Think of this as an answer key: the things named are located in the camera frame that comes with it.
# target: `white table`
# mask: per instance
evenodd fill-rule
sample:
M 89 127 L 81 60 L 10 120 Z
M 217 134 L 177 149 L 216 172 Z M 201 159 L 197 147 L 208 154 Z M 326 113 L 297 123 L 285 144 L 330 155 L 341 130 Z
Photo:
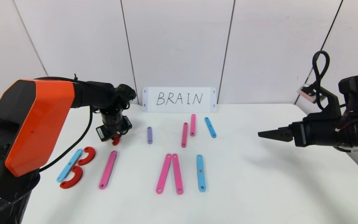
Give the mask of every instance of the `white table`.
M 124 114 L 133 129 L 117 146 L 99 140 L 95 128 L 102 121 L 94 115 L 88 135 L 75 148 L 97 150 L 83 166 L 84 176 L 70 189 L 56 182 L 75 149 L 42 172 L 23 224 L 358 224 L 358 166 L 347 154 L 258 137 L 258 131 L 301 120 L 305 114 L 294 105 L 219 105 L 215 114 L 197 114 L 196 136 L 188 137 L 186 148 L 181 135 L 190 114 L 144 113 L 138 105 Z M 70 111 L 50 161 L 78 139 L 87 123 L 88 108 Z M 151 145 L 148 126 L 153 127 Z M 99 190 L 112 150 L 119 155 L 108 187 Z M 164 193 L 155 192 L 166 153 L 179 155 L 182 195 L 175 192 L 172 166 Z M 197 154 L 205 159 L 205 193 L 198 190 Z

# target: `blue plastic strip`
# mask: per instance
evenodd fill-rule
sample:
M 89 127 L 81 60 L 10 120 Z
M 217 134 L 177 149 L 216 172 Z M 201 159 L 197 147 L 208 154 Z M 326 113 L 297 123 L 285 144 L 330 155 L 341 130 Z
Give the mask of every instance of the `blue plastic strip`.
M 206 183 L 205 183 L 203 155 L 197 155 L 196 161 L 197 161 L 197 177 L 199 180 L 199 190 L 201 192 L 204 192 L 204 191 L 206 191 Z
M 212 126 L 209 118 L 205 118 L 205 123 L 209 129 L 209 132 L 211 133 L 212 138 L 216 138 L 215 130 L 213 129 L 213 126 Z
M 71 157 L 70 161 L 67 163 L 67 165 L 64 167 L 60 175 L 57 177 L 57 182 L 62 182 L 67 177 L 67 175 L 70 173 L 71 168 L 77 163 L 78 159 L 81 157 L 83 149 L 77 150 L 73 157 Z

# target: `plastic strip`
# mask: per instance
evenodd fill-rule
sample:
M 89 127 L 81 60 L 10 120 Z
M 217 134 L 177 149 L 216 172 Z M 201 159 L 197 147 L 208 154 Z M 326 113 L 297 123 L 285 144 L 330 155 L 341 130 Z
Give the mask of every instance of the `plastic strip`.
M 197 178 L 199 180 L 199 190 L 205 192 L 206 182 L 205 182 L 205 171 L 204 171 L 204 159 L 203 155 L 197 155 Z
M 147 143 L 149 143 L 149 144 L 153 143 L 153 129 L 152 129 L 152 127 L 147 128 Z
M 173 175 L 175 176 L 176 193 L 183 194 L 182 175 L 180 174 L 179 157 L 172 154 Z
M 64 167 L 60 175 L 57 177 L 57 182 L 62 182 L 67 177 L 68 173 L 70 173 L 71 168 L 74 167 L 74 165 L 77 163 L 78 159 L 81 157 L 83 149 L 78 149 L 73 157 L 71 157 L 70 161 L 67 163 L 67 165 Z
M 100 184 L 99 184 L 100 190 L 103 190 L 104 188 L 107 187 L 108 180 L 110 179 L 110 175 L 112 172 L 112 168 L 114 166 L 115 159 L 117 158 L 117 154 L 118 153 L 116 150 L 114 150 L 110 153 L 105 170 L 103 172 L 102 180 L 100 181 Z
M 162 194 L 164 192 L 165 181 L 167 180 L 168 177 L 168 171 L 169 171 L 169 166 L 171 165 L 171 159 L 172 159 L 172 155 L 168 153 L 165 156 L 161 174 L 159 175 L 157 188 L 155 189 L 157 194 Z
M 183 133 L 182 133 L 182 147 L 185 148 L 187 146 L 187 129 L 189 124 L 184 123 L 183 124 Z
M 196 115 L 191 115 L 191 122 L 190 122 L 190 136 L 196 135 Z
M 205 118 L 205 123 L 208 126 L 208 129 L 209 129 L 209 132 L 211 133 L 212 138 L 216 138 L 215 130 L 213 129 L 213 126 L 212 126 L 209 118 Z

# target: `white wall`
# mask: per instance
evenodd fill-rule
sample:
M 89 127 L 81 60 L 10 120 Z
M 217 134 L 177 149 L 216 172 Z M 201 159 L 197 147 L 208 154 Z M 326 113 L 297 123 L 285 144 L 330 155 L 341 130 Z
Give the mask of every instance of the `white wall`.
M 49 76 L 135 89 L 119 0 L 15 0 Z
M 16 80 L 45 76 L 13 1 L 0 0 L 0 96 Z
M 219 90 L 233 0 L 122 1 L 139 102 L 147 86 Z
M 238 0 L 218 103 L 294 103 L 341 0 Z
M 330 55 L 331 62 L 321 81 L 321 86 L 337 95 L 339 102 L 343 104 L 343 95 L 338 90 L 339 81 L 358 75 L 358 1 L 343 1 L 323 50 Z M 319 58 L 318 63 L 322 68 L 324 57 Z M 311 84 L 314 81 L 315 77 L 312 73 L 307 83 Z M 296 105 L 307 113 L 320 111 L 317 105 L 309 103 L 302 97 Z M 358 153 L 350 153 L 350 156 L 358 164 Z

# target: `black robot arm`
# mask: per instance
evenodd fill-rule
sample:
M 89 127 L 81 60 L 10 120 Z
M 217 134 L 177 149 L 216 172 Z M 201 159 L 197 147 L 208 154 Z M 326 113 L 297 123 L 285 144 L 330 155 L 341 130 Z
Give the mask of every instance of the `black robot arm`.
M 358 76 L 342 79 L 338 86 L 345 99 L 346 110 L 343 115 L 337 96 L 321 88 L 319 83 L 314 83 L 312 89 L 306 89 L 311 92 L 307 95 L 317 93 L 319 98 L 328 99 L 328 105 L 321 112 L 311 113 L 302 121 L 293 122 L 287 127 L 259 132 L 258 136 L 283 142 L 294 140 L 299 147 L 334 146 L 343 152 L 353 152 L 342 148 L 358 147 Z

